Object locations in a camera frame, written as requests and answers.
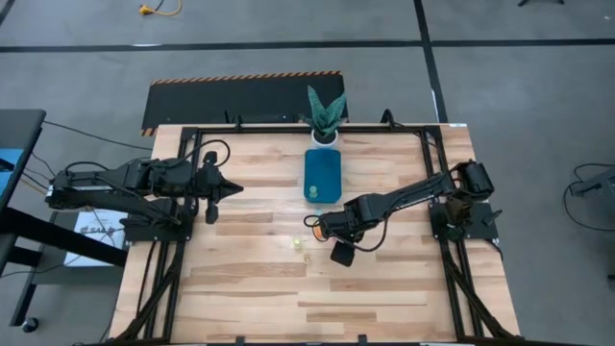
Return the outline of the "black hazard-striped floor mat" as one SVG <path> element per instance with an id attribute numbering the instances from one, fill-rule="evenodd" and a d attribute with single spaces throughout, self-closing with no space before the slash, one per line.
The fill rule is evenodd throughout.
<path id="1" fill-rule="evenodd" d="M 345 92 L 340 71 L 158 79 L 148 90 L 142 136 L 161 125 L 227 124 L 224 111 L 243 123 L 294 123 L 310 116 L 307 86 L 328 105 Z"/>

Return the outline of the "blue plastic basket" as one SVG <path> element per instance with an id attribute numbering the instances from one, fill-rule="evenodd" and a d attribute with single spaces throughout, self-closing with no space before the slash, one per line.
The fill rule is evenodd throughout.
<path id="1" fill-rule="evenodd" d="M 306 150 L 304 164 L 304 197 L 312 204 L 335 204 L 342 195 L 341 154 L 334 149 Z M 308 189 L 318 188 L 318 198 L 310 200 Z"/>

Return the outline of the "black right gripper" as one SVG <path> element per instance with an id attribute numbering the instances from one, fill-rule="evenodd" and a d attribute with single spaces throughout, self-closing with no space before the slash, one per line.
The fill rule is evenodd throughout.
<path id="1" fill-rule="evenodd" d="M 320 235 L 324 239 L 333 238 L 334 245 L 330 259 L 345 267 L 350 267 L 358 251 L 360 242 L 356 230 L 351 227 L 344 211 L 327 212 L 318 217 Z"/>

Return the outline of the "black aluminium table frame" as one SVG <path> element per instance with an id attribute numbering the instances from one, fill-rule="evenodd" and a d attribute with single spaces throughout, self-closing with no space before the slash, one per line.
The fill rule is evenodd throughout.
<path id="1" fill-rule="evenodd" d="M 427 204 L 393 214 L 380 250 L 357 252 L 351 267 L 330 260 L 333 239 L 319 242 L 303 222 L 316 208 L 341 210 L 363 193 L 385 193 L 423 180 L 442 166 L 474 159 L 464 126 L 345 124 L 336 148 L 342 155 L 342 197 L 335 205 L 304 198 L 304 153 L 311 148 L 303 124 L 201 127 L 188 135 L 186 151 L 214 138 L 231 147 L 221 171 L 244 191 L 219 204 L 214 225 L 205 223 L 206 203 L 184 246 L 174 296 L 164 293 L 148 330 L 162 344 L 213 346 L 289 343 L 325 346 L 367 342 L 455 342 L 472 335 L 476 313 L 459 287 L 449 298 L 438 238 L 431 235 Z M 292 238 L 300 237 L 302 250 Z M 474 287 L 491 314 L 512 336 L 519 327 L 501 255 L 484 240 L 449 245 L 467 256 Z M 310 254 L 311 264 L 304 263 Z"/>

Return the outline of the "snake plant in white pot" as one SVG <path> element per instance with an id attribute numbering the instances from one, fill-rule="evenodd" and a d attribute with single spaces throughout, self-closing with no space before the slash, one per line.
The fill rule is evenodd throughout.
<path id="1" fill-rule="evenodd" d="M 300 115 L 301 120 L 311 128 L 311 140 L 315 148 L 334 149 L 339 138 L 339 126 L 344 122 L 342 113 L 346 109 L 346 94 L 342 93 L 328 106 L 324 106 L 317 91 L 307 86 L 310 116 Z"/>

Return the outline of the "black office desk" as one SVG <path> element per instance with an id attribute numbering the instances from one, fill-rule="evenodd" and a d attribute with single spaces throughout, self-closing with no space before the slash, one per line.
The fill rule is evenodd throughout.
<path id="1" fill-rule="evenodd" d="M 44 110 L 0 110 L 0 213 L 32 155 L 45 116 Z"/>

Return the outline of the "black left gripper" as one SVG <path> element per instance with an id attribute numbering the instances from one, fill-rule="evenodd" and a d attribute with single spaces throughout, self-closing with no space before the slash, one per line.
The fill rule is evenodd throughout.
<path id="1" fill-rule="evenodd" d="M 243 186 L 227 180 L 221 176 L 220 170 L 216 166 L 217 153 L 208 151 L 203 159 L 203 166 L 198 168 L 193 179 L 194 195 L 200 199 L 207 200 L 206 223 L 213 224 L 218 218 L 217 202 L 219 201 L 219 187 L 223 188 L 220 192 L 220 200 L 224 200 L 244 191 Z"/>

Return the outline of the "black wheeled stand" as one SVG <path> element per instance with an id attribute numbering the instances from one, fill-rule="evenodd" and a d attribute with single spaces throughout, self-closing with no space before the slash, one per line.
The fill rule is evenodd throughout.
<path id="1" fill-rule="evenodd" d="M 124 267 L 127 259 L 125 250 L 69 231 L 53 221 L 43 221 L 10 207 L 0 211 L 0 276 L 8 262 L 33 268 L 33 271 L 28 273 L 27 282 L 9 322 L 10 327 L 20 327 L 27 333 L 33 332 L 38 327 L 38 320 L 28 319 L 26 314 L 37 289 L 33 279 L 42 264 L 43 251 L 16 246 L 19 236 L 118 267 Z"/>

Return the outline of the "white printed box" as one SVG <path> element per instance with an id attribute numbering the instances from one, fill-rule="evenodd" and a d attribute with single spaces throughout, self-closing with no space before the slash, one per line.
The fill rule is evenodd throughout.
<path id="1" fill-rule="evenodd" d="M 73 231 L 123 250 L 125 246 L 125 233 L 124 226 L 120 223 L 120 220 L 127 216 L 128 214 L 125 212 L 113 210 L 80 211 Z M 109 266 L 108 263 L 100 260 L 86 258 L 74 253 L 67 253 L 65 255 L 63 265 L 67 267 Z"/>

